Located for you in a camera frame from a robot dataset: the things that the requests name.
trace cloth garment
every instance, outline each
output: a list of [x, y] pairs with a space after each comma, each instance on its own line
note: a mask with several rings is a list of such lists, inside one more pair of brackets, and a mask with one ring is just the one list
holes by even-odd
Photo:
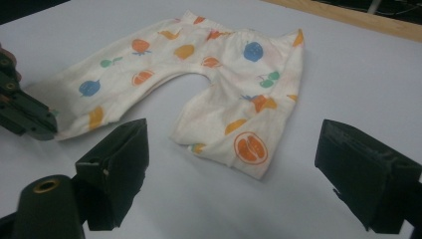
[[27, 92], [51, 108], [56, 139], [118, 121], [179, 75], [209, 87], [183, 108], [170, 138], [255, 178], [267, 170], [298, 97], [301, 30], [270, 38], [186, 12], [120, 39]]

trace white table surface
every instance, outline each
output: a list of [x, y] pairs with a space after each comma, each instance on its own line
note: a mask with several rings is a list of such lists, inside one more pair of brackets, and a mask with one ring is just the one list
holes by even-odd
[[[147, 118], [150, 167], [122, 226], [96, 238], [409, 238], [366, 232], [314, 167], [323, 119], [349, 123], [422, 163], [422, 44], [257, 0], [72, 0], [0, 26], [21, 85], [51, 78], [100, 48], [187, 9], [232, 29], [306, 37], [300, 98], [262, 180], [200, 159], [168, 138], [184, 103], [208, 81], [185, 75], [134, 106]], [[0, 128], [0, 216], [30, 182], [75, 175], [74, 163], [114, 123], [65, 141], [36, 141]]]

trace white baby pants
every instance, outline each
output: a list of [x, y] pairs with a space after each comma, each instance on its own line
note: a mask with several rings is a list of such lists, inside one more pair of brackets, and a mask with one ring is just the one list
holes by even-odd
[[270, 38], [186, 12], [26, 90], [51, 108], [56, 139], [66, 139], [118, 121], [168, 80], [204, 75], [209, 87], [184, 106], [170, 138], [261, 178], [298, 97], [303, 45], [301, 30]]

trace brass insert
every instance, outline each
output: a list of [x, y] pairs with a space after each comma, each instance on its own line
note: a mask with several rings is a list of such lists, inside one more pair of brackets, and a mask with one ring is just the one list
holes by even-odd
[[45, 181], [42, 181], [40, 183], [38, 183], [35, 187], [34, 187], [34, 192], [35, 193], [45, 193], [45, 192], [49, 192], [51, 190], [54, 190], [56, 187], [58, 187], [60, 184], [60, 181], [56, 178], [51, 178]]
[[13, 90], [13, 89], [15, 89], [15, 84], [13, 84], [13, 83], [8, 83], [7, 85], [6, 85], [6, 88], [8, 89], [8, 90]]
[[0, 65], [7, 66], [7, 65], [9, 65], [9, 61], [7, 61], [6, 59], [2, 59], [2, 60], [0, 60]]

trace wooden edge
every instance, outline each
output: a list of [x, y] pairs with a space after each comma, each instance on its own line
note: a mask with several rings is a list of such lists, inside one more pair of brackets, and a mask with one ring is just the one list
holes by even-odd
[[422, 26], [311, 0], [262, 0], [353, 26], [422, 43]]

